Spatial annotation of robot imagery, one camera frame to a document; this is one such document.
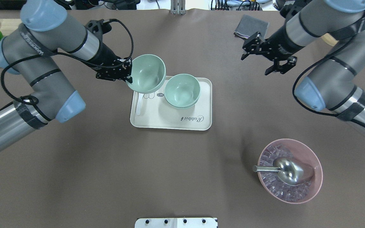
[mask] pink bowl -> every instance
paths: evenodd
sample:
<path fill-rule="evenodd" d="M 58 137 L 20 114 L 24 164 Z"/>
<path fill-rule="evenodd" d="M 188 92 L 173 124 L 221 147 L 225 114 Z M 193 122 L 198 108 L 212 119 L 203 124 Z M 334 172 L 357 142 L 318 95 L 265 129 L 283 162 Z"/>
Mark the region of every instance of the pink bowl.
<path fill-rule="evenodd" d="M 315 153 L 307 145 L 301 143 L 300 141 L 286 138 L 286 139 L 278 139 L 278 140 L 275 140 L 275 141 L 271 142 L 270 144 L 268 144 L 263 149 L 262 153 L 260 154 L 257 164 L 260 165 L 261 156 L 267 147 L 269 147 L 270 145 L 275 146 L 278 144 L 282 144 L 287 149 L 289 149 L 295 159 L 298 159 L 301 162 L 313 167 L 315 174 L 314 174 L 313 178 L 311 179 L 311 185 L 309 186 L 309 193 L 303 199 L 300 199 L 295 202 L 288 202 L 288 201 L 278 198 L 272 192 L 270 192 L 270 190 L 264 184 L 261 174 L 258 173 L 261 184 L 263 185 L 265 190 L 267 190 L 272 196 L 274 196 L 275 198 L 277 198 L 283 202 L 290 203 L 290 204 L 301 204 L 301 203 L 310 201 L 317 195 L 317 193 L 319 192 L 320 188 L 322 187 L 322 183 L 323 183 L 323 171 L 322 171 L 322 165 L 320 164 L 319 159 L 316 157 Z"/>

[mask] gray cloth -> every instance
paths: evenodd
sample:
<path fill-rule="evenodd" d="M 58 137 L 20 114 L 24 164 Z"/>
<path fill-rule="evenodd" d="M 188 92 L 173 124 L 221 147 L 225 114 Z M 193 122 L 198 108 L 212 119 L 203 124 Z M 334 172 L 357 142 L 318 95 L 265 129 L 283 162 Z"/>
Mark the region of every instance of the gray cloth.
<path fill-rule="evenodd" d="M 263 20 L 243 15 L 242 19 L 239 22 L 239 25 L 236 27 L 234 34 L 239 36 L 240 38 L 247 39 L 251 35 L 256 32 L 260 32 L 261 36 L 264 37 L 267 33 L 267 28 L 269 22 L 265 22 Z"/>

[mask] ice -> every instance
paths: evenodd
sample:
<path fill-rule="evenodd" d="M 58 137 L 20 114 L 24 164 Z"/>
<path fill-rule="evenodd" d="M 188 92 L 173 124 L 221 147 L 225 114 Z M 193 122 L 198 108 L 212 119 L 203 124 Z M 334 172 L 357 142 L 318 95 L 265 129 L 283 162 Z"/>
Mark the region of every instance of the ice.
<path fill-rule="evenodd" d="M 263 151 L 259 165 L 272 166 L 272 162 L 278 157 L 293 158 L 294 156 L 291 151 L 282 144 L 275 146 L 270 145 Z M 273 195 L 287 202 L 301 200 L 309 193 L 310 181 L 301 185 L 291 186 L 282 182 L 274 172 L 260 172 L 260 175 L 266 188 L 269 189 Z"/>

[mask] robotic arm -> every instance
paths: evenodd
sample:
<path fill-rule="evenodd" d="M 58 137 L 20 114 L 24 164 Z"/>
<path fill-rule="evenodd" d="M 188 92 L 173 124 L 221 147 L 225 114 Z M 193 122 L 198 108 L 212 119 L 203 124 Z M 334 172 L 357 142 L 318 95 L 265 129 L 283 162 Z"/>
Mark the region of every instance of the robotic arm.
<path fill-rule="evenodd" d="M 109 23 L 125 27 L 122 22 L 90 21 L 83 26 L 54 0 L 28 0 L 20 17 L 23 23 L 0 42 L 1 83 L 14 99 L 0 110 L 0 151 L 53 119 L 63 123 L 84 110 L 83 99 L 52 55 L 73 56 L 94 69 L 98 79 L 132 83 L 132 52 L 122 59 L 102 42 L 102 35 L 111 30 Z M 57 52 L 58 48 L 69 54 Z M 22 74 L 34 92 L 21 98 L 10 94 L 3 81 L 5 71 Z"/>
<path fill-rule="evenodd" d="M 294 98 L 317 114 L 326 114 L 320 111 L 327 108 L 334 114 L 326 115 L 353 122 L 365 134 L 365 91 L 352 82 L 365 67 L 365 0 L 312 0 L 289 16 L 270 38 L 264 40 L 256 33 L 245 40 L 242 60 L 250 54 L 263 55 L 273 61 L 266 75 L 284 74 L 296 64 L 294 53 L 325 33 L 331 34 L 339 42 L 327 56 L 304 71 L 315 67 L 296 89 L 294 85 Z"/>

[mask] white metal plate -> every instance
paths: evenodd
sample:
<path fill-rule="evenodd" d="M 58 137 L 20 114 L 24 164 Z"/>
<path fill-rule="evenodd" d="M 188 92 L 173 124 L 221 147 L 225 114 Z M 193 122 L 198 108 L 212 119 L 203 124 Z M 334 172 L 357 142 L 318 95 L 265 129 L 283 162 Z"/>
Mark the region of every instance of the white metal plate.
<path fill-rule="evenodd" d="M 218 228 L 217 218 L 141 218 L 135 228 Z"/>
<path fill-rule="evenodd" d="M 197 103 L 187 109 L 171 106 L 164 97 L 164 88 L 171 76 L 156 92 L 145 94 L 140 115 L 136 115 L 139 94 L 133 92 L 130 122 L 135 127 L 205 131 L 212 125 L 212 83 L 207 78 L 197 78 L 201 94 Z"/>

